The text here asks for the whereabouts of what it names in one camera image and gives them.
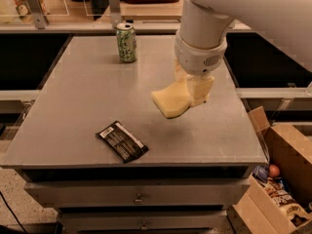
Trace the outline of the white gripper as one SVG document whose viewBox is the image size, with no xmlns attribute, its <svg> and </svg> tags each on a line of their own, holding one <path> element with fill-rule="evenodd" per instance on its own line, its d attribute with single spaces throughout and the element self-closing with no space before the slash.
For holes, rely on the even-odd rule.
<svg viewBox="0 0 312 234">
<path fill-rule="evenodd" d="M 208 100 L 215 81 L 209 72 L 221 65 L 226 48 L 226 38 L 223 38 L 217 47 L 200 49 L 187 44 L 179 31 L 175 34 L 175 80 L 183 82 L 187 79 L 191 107 Z"/>
</svg>

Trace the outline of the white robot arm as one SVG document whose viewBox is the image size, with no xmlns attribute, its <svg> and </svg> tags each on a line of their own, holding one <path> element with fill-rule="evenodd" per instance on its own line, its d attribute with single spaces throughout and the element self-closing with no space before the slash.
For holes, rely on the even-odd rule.
<svg viewBox="0 0 312 234">
<path fill-rule="evenodd" d="M 184 0 L 175 56 L 187 74 L 201 81 L 220 66 L 233 20 L 312 71 L 312 0 Z"/>
</svg>

